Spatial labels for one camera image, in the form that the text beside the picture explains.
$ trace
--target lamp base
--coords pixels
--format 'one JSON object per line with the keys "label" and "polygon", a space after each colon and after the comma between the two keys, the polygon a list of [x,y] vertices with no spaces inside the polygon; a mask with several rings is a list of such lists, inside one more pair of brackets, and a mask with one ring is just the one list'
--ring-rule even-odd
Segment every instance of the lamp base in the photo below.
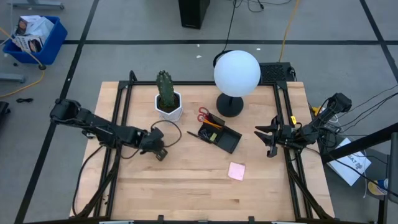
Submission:
{"label": "lamp base", "polygon": [[243,100],[241,97],[227,96],[222,93],[217,98],[217,110],[225,117],[235,117],[243,110]]}

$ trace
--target potted cactus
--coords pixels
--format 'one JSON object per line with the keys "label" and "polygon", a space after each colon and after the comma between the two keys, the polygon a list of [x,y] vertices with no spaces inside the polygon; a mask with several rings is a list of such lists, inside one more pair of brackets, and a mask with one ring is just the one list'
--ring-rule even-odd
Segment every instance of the potted cactus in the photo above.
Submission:
{"label": "potted cactus", "polygon": [[160,71],[156,85],[159,94],[155,96],[155,109],[163,119],[178,121],[182,114],[182,101],[181,94],[174,91],[172,77],[168,72]]}

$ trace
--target white hexagonal pot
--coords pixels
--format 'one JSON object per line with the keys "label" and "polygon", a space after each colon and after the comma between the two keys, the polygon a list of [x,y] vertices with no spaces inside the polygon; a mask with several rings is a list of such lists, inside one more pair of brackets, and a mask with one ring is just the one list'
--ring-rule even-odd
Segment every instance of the white hexagonal pot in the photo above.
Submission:
{"label": "white hexagonal pot", "polygon": [[160,117],[169,121],[178,121],[181,117],[182,114],[182,99],[181,99],[181,94],[177,93],[176,91],[174,92],[174,94],[177,95],[179,101],[180,101],[180,106],[173,110],[170,113],[166,113],[164,111],[162,111],[161,109],[158,108],[158,102],[159,102],[159,98],[160,95],[156,95],[155,96],[155,110],[157,110],[160,113]]}

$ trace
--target black marker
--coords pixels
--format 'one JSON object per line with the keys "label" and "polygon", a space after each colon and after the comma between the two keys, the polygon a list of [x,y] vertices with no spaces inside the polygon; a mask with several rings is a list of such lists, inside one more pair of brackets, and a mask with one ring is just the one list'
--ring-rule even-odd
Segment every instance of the black marker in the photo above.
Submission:
{"label": "black marker", "polygon": [[187,133],[190,134],[190,135],[192,135],[192,136],[195,136],[196,138],[198,138],[198,139],[200,139],[200,140],[202,140],[202,141],[207,142],[208,144],[211,144],[211,143],[212,143],[209,139],[205,139],[205,138],[203,138],[203,137],[201,137],[201,136],[199,136],[199,135],[197,135],[197,134],[193,134],[193,133],[190,132],[190,131],[187,131]]}

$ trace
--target blue plastic crate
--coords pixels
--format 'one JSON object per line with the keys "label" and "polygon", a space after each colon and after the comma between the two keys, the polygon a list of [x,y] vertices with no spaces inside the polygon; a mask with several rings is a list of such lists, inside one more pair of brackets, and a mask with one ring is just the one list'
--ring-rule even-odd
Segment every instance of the blue plastic crate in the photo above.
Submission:
{"label": "blue plastic crate", "polygon": [[[55,16],[46,16],[46,18],[54,23],[54,27],[45,41],[42,50],[39,53],[32,52],[32,55],[35,56],[42,64],[51,65],[54,63],[63,41],[68,35],[68,31],[61,24],[60,18]],[[23,52],[11,40],[7,41],[2,51],[12,55],[20,63],[37,63],[29,54]]]}

